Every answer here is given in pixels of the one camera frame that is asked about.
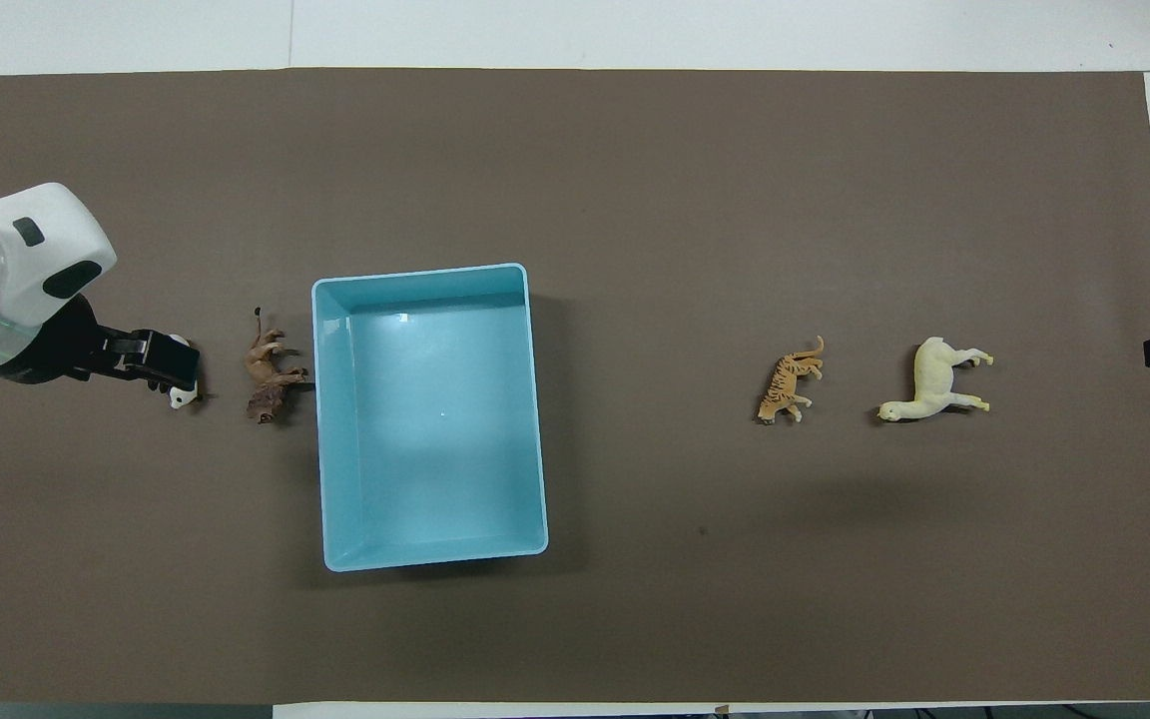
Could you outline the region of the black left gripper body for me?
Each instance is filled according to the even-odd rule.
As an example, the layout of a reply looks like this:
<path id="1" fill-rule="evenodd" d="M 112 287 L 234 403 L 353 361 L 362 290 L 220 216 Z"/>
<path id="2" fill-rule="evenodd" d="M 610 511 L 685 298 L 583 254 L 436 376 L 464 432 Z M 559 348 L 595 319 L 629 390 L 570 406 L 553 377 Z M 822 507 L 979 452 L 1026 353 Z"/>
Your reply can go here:
<path id="1" fill-rule="evenodd" d="M 0 378 L 20 385 L 41 385 L 61 377 L 87 381 L 90 364 L 103 344 L 105 332 L 91 303 L 78 293 L 38 329 L 20 354 L 0 364 Z"/>

